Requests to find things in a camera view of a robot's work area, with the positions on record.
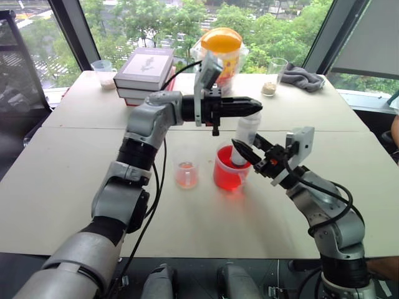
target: book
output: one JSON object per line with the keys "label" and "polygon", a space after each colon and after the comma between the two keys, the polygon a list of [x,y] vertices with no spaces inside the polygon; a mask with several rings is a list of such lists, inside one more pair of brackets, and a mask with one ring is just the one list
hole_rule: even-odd
{"label": "book", "polygon": [[[169,78],[172,76],[172,75],[174,75],[175,74],[175,70],[176,70],[176,68],[175,67],[172,67],[172,69],[171,69],[171,72],[170,72],[170,76],[169,76]],[[173,90],[173,87],[175,86],[175,80],[176,80],[176,78],[173,78],[173,80],[168,84],[168,86],[165,88],[165,90],[166,91],[172,91]],[[139,106],[139,105],[141,105],[142,103],[144,103],[144,99],[145,98],[130,98],[130,97],[125,97],[125,103],[126,103],[126,105],[127,106]]]}
{"label": "book", "polygon": [[[170,69],[170,72],[169,72],[165,82],[167,80],[169,80],[170,77],[175,74],[175,70],[176,70],[176,67],[172,67]],[[171,83],[169,84],[169,86],[167,86],[165,88],[165,90],[169,90],[168,88],[170,87]],[[150,93],[155,92],[155,91],[156,90],[140,90],[140,89],[129,89],[129,88],[117,88],[117,92],[118,92],[118,95],[119,95],[120,98],[136,98],[136,99],[142,99],[142,100],[144,100],[147,97],[147,95],[149,95]]]}
{"label": "book", "polygon": [[173,63],[173,49],[137,48],[113,80],[118,88],[161,89]]}

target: white table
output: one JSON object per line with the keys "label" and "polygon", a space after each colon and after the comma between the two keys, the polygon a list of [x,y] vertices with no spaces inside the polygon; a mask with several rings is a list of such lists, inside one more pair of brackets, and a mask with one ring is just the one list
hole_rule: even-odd
{"label": "white table", "polygon": [[[262,74],[239,74],[234,84],[234,96],[248,96],[263,105],[261,131],[289,131],[300,126],[314,126],[317,131],[368,131],[327,80],[324,88],[308,93],[297,87],[281,84],[272,98],[264,98]],[[175,90],[192,94],[194,74],[180,74]],[[83,72],[71,86],[60,105],[44,122],[48,128],[125,129],[132,108],[119,98],[116,90],[103,91],[92,71]],[[223,118],[220,130],[233,131],[237,118]],[[172,130],[211,130],[195,127],[194,123]]]}
{"label": "white table", "polygon": [[[285,132],[263,132],[284,144]],[[92,198],[123,130],[41,128],[0,182],[0,252],[51,254],[90,221]],[[171,177],[171,154],[163,194],[139,257],[318,258],[308,225],[280,187],[253,171],[244,192],[220,191],[213,183],[216,148],[233,132],[170,131],[169,153],[181,142],[202,147],[199,184],[181,190]],[[162,150],[157,156],[161,165]],[[366,255],[399,255],[399,168],[371,132],[316,132],[305,164],[347,186],[366,222]],[[155,195],[154,179],[147,190]],[[128,256],[138,233],[129,235]]]}

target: towel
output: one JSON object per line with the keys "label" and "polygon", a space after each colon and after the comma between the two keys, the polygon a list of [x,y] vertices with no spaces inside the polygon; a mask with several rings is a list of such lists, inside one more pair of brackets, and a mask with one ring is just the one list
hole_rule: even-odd
{"label": "towel", "polygon": [[296,67],[292,63],[288,63],[281,77],[281,82],[293,84],[307,92],[315,92],[323,87],[324,78],[316,74],[310,74],[302,67]]}

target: black chair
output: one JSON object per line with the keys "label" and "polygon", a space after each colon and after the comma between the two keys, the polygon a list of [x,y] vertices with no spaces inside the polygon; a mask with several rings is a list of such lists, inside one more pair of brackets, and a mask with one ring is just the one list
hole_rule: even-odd
{"label": "black chair", "polygon": [[14,19],[0,11],[0,180],[51,113]]}

